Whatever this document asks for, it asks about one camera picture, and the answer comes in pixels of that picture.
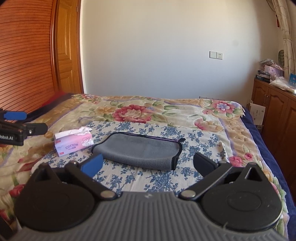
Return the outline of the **purple grey microfibre towel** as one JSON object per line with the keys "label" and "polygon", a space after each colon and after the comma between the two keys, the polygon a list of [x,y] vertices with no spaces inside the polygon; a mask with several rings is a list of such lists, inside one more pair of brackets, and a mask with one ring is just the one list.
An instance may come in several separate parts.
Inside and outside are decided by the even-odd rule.
{"label": "purple grey microfibre towel", "polygon": [[162,171],[175,170],[184,138],[173,140],[117,132],[92,147],[93,154],[124,165]]}

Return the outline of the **wooden room door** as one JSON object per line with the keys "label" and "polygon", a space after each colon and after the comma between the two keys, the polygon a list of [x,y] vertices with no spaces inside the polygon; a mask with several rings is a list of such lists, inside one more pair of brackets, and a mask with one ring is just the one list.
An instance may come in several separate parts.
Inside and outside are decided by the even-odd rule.
{"label": "wooden room door", "polygon": [[55,47],[60,90],[83,93],[80,56],[81,1],[57,1]]}

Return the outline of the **pink cotton tissue pack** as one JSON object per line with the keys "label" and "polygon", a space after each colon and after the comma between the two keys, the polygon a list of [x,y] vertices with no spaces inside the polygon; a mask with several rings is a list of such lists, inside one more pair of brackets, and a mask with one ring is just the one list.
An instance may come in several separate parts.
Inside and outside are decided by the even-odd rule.
{"label": "pink cotton tissue pack", "polygon": [[59,157],[94,145],[92,128],[82,126],[79,129],[63,131],[54,135],[54,145]]}

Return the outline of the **floral bed blanket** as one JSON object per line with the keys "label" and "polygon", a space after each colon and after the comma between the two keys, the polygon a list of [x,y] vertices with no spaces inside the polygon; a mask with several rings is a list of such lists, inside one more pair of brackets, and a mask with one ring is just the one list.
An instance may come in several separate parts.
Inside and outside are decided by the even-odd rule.
{"label": "floral bed blanket", "polygon": [[243,115],[243,106],[234,101],[67,94],[28,114],[28,121],[47,124],[49,130],[45,135],[26,139],[21,147],[1,146],[1,218],[10,228],[15,229],[15,200],[38,162],[63,167],[68,161],[80,162],[90,156],[91,150],[87,148],[58,157],[54,148],[54,135],[58,132],[78,129],[92,121],[152,125],[171,123],[174,127],[186,128],[191,125],[208,127],[217,122],[224,127],[229,141],[227,146],[231,154],[227,161],[236,167],[245,166],[249,162],[257,163],[279,195],[283,214],[276,230],[288,238],[287,222],[290,217],[285,200],[287,193],[251,141],[251,135],[241,120]]}

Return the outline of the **red blanket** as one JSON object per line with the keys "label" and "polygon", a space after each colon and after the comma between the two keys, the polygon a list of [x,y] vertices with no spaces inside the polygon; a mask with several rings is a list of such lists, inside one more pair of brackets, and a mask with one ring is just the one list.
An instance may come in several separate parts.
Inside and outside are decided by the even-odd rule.
{"label": "red blanket", "polygon": [[41,105],[41,107],[44,107],[44,106],[46,106],[46,105],[48,105],[48,104],[51,104],[51,103],[53,103],[54,101],[59,100],[61,97],[64,97],[64,96],[66,96],[66,95],[67,95],[67,93],[64,92],[64,91],[56,92],[52,97],[50,97],[46,102],[44,102],[44,103]]}

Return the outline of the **wooden slatted wardrobe door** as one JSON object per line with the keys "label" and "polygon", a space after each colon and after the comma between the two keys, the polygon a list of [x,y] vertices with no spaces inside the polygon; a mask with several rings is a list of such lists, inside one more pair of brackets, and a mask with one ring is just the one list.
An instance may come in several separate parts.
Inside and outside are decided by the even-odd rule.
{"label": "wooden slatted wardrobe door", "polygon": [[58,91],[56,1],[1,2],[1,108],[27,113]]}

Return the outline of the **dark blue bed sheet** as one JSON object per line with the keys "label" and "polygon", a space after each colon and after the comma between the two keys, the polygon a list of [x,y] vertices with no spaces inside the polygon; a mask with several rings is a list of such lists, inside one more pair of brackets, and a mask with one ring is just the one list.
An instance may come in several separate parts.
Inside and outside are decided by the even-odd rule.
{"label": "dark blue bed sheet", "polygon": [[258,149],[258,151],[260,152],[260,155],[262,156],[263,160],[265,161],[267,166],[270,168],[271,172],[276,176],[276,178],[278,178],[281,188],[285,190],[285,192],[287,193],[285,196],[285,200],[286,200],[288,215],[290,217],[289,221],[287,222],[287,234],[288,234],[289,240],[295,240],[295,204],[293,202],[290,189],[287,185],[287,182],[284,178],[284,175],[276,159],[274,158],[274,156],[271,154],[271,152],[265,145],[257,127],[253,124],[253,119],[250,112],[245,107],[243,107],[243,110],[244,110],[244,115],[241,117],[241,120],[251,135],[251,141],[255,143],[256,149]]}

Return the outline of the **white paper bag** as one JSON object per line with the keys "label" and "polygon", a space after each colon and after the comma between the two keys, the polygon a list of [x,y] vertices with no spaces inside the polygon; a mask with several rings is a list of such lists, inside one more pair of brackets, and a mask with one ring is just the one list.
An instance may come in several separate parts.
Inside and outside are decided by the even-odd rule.
{"label": "white paper bag", "polygon": [[261,126],[263,124],[265,109],[265,106],[249,103],[249,112],[252,116],[254,125]]}

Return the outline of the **wooden side cabinet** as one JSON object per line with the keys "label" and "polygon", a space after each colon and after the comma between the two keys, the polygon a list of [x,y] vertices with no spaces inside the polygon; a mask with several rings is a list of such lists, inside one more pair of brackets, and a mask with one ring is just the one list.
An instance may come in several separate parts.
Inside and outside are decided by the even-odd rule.
{"label": "wooden side cabinet", "polygon": [[265,107],[261,135],[288,178],[295,174],[295,96],[255,78],[251,100]]}

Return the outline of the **dark book stack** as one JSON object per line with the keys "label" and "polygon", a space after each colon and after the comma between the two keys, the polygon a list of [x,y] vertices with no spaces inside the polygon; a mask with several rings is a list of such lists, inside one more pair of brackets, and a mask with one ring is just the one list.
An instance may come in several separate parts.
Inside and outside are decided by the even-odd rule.
{"label": "dark book stack", "polygon": [[269,83],[271,75],[265,71],[259,70],[255,76],[256,79]]}

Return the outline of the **clear plastic bag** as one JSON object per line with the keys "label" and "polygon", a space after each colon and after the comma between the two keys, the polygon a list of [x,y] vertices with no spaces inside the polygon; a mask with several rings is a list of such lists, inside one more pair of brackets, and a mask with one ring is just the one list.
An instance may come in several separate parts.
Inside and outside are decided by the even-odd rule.
{"label": "clear plastic bag", "polygon": [[276,77],[275,80],[271,80],[270,85],[296,95],[295,86],[290,85],[283,76]]}

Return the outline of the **pink box on cabinet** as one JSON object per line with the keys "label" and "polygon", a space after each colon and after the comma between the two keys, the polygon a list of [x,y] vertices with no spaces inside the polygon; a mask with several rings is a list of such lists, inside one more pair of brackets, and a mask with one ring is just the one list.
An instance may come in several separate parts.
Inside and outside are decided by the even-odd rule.
{"label": "pink box on cabinet", "polygon": [[266,73],[270,74],[270,77],[272,79],[276,78],[276,77],[281,77],[284,76],[285,72],[282,69],[276,68],[276,67],[272,67],[269,65],[265,65],[264,66],[264,71]]}

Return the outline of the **blue box on cabinet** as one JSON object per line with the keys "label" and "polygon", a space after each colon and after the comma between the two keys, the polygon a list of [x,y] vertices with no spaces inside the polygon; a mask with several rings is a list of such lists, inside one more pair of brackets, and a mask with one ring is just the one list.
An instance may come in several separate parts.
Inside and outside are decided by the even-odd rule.
{"label": "blue box on cabinet", "polygon": [[296,87],[296,75],[293,73],[290,74],[289,85],[292,87]]}

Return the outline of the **patterned beige curtain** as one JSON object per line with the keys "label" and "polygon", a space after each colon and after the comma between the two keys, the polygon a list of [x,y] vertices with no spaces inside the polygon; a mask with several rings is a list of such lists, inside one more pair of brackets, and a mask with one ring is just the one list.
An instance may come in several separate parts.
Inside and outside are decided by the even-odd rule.
{"label": "patterned beige curtain", "polygon": [[292,21],[288,10],[287,1],[272,1],[283,38],[285,59],[285,77],[295,74],[295,46],[292,39]]}

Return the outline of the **white wall switch socket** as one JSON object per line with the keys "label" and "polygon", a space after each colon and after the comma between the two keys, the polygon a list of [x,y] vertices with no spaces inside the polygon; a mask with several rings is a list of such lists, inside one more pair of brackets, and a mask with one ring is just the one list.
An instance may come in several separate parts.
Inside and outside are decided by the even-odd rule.
{"label": "white wall switch socket", "polygon": [[210,51],[209,58],[223,60],[223,53]]}

